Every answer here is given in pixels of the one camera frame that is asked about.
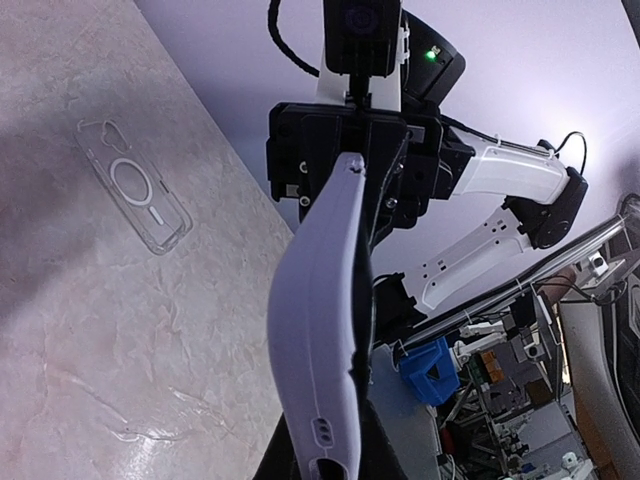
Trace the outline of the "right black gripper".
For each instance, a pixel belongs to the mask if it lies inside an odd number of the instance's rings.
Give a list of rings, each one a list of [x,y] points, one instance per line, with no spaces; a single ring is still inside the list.
[[[359,178],[354,201],[370,249],[378,235],[411,229],[434,200],[447,200],[473,157],[436,108],[402,113],[279,103],[269,113],[267,176],[275,201],[295,199],[305,218],[330,177]]]

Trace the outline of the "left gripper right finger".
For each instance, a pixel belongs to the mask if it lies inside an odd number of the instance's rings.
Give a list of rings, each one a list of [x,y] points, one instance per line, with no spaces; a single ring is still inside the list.
[[[369,400],[364,401],[361,411],[361,442],[360,479],[408,479]]]

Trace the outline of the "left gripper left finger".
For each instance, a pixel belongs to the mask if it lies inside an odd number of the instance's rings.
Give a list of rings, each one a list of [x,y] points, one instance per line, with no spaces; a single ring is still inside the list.
[[[301,480],[292,440],[284,416],[281,416],[254,480]]]

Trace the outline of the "black phone top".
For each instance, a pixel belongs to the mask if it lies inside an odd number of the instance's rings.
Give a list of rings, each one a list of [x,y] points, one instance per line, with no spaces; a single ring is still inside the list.
[[[366,167],[361,154],[348,154],[349,172],[355,177],[353,215],[350,232],[353,234],[353,260],[348,286],[350,287],[347,323],[351,352],[349,353],[349,377],[353,383],[357,404],[367,399],[370,381],[370,355],[374,330],[374,295],[370,248],[363,215],[363,199]]]

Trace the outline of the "lavender phone case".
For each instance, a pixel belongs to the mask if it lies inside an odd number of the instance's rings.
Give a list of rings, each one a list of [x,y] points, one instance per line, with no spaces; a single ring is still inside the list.
[[[355,177],[332,174],[287,247],[268,301],[271,369],[304,479],[355,479],[361,434],[349,377]]]

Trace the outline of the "clear phone case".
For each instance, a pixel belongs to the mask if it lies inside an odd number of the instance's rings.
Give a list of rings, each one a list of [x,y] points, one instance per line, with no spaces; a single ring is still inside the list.
[[[174,250],[193,228],[193,220],[126,126],[111,118],[80,120],[74,137],[98,181],[148,250],[157,256]]]

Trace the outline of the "person forearm in background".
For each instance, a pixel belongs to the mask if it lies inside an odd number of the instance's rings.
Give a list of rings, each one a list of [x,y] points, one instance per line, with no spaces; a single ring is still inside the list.
[[[541,279],[534,287],[539,295],[544,295],[551,305],[558,303],[575,284],[577,271],[569,265],[560,271]]]

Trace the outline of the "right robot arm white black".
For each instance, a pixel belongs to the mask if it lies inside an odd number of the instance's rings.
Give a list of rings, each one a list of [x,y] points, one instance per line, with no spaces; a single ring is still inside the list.
[[[322,65],[311,103],[281,103],[269,118],[268,178],[275,200],[316,208],[338,157],[360,156],[356,280],[374,294],[376,340],[444,330],[438,306],[499,262],[558,244],[588,185],[546,142],[519,145],[440,112],[464,57],[397,1],[328,1]],[[413,270],[373,281],[371,251],[409,229],[434,200],[487,193],[501,205],[478,228]]]

